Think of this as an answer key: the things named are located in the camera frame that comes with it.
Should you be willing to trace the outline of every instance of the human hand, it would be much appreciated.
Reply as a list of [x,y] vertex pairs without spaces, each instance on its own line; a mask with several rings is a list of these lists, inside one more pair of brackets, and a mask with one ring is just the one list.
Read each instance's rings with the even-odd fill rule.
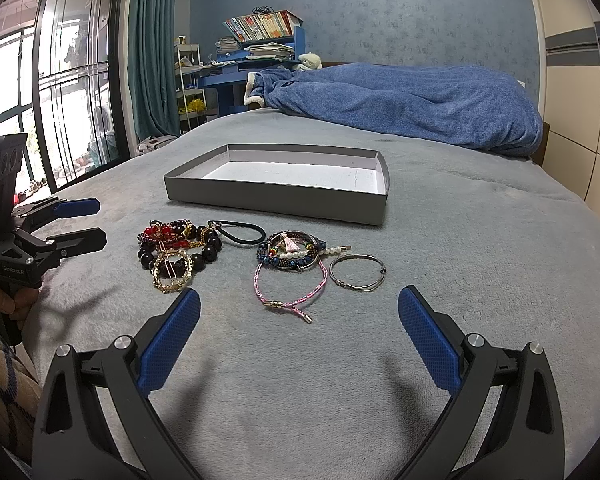
[[35,288],[23,287],[16,292],[13,299],[0,288],[0,312],[8,314],[9,318],[16,321],[20,330],[37,300],[38,290]]

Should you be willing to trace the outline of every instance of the window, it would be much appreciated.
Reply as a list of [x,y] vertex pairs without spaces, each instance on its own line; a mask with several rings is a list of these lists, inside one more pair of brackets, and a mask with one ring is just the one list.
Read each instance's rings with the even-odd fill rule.
[[[42,167],[31,99],[31,63],[38,0],[7,0],[0,6],[0,135],[27,132],[27,149],[16,193],[32,195],[42,183]],[[43,198],[39,194],[34,200]]]
[[16,193],[40,200],[129,158],[119,9],[120,0],[0,5],[0,135],[27,133]]

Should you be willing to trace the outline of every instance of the pink tassel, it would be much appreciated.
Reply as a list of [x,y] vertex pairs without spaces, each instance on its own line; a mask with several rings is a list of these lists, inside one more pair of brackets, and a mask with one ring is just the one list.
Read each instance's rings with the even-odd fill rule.
[[300,247],[298,247],[296,243],[287,235],[282,235],[282,237],[285,240],[285,249],[287,253],[293,253],[300,250]]

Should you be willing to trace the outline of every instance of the blue desk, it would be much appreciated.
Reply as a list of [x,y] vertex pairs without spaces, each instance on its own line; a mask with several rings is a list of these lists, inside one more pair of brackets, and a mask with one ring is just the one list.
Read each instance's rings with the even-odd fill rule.
[[[285,43],[294,47],[296,57],[304,54],[304,28],[296,27],[295,34],[288,38],[275,38],[273,40],[259,40],[242,43],[245,47],[252,44],[263,43]],[[197,88],[215,88],[218,92],[218,117],[247,111],[247,107],[234,101],[234,85],[246,83],[249,72],[258,72],[264,68],[276,68],[284,66],[291,68],[299,63],[297,59],[290,61],[279,61],[272,59],[244,59],[246,51],[233,52],[229,56],[219,56],[218,61],[233,60],[235,62],[222,67],[222,73],[200,76],[196,79]]]
[[280,63],[272,59],[243,60],[225,65],[221,74],[207,75],[196,80],[198,88],[215,88],[218,92],[218,117],[247,111],[241,102],[234,102],[234,85],[246,83],[249,72],[298,63],[297,60]]

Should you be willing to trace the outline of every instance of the cable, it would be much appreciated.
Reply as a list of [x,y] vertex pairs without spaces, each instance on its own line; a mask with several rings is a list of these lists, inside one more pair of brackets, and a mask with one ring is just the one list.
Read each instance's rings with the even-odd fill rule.
[[253,14],[271,14],[273,12],[273,8],[266,6],[266,7],[253,7],[253,9],[251,9],[251,12]]

